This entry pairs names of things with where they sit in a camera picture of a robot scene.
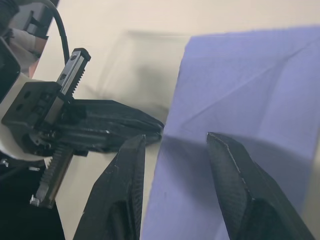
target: purple fabric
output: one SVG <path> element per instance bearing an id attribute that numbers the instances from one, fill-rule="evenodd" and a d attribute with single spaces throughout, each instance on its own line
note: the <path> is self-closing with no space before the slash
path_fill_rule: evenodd
<path id="1" fill-rule="evenodd" d="M 320 28 L 192 37 L 164 129 L 143 240 L 228 240 L 206 150 L 233 136 L 301 213 L 320 124 Z"/>

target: purple cloth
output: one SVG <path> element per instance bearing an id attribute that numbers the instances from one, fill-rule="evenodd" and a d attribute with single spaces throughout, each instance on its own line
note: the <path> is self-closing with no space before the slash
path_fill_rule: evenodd
<path id="1" fill-rule="evenodd" d="M 185 48 L 143 240 L 228 240 L 206 149 L 233 136 L 301 213 L 320 124 L 320 28 L 192 37 Z"/>

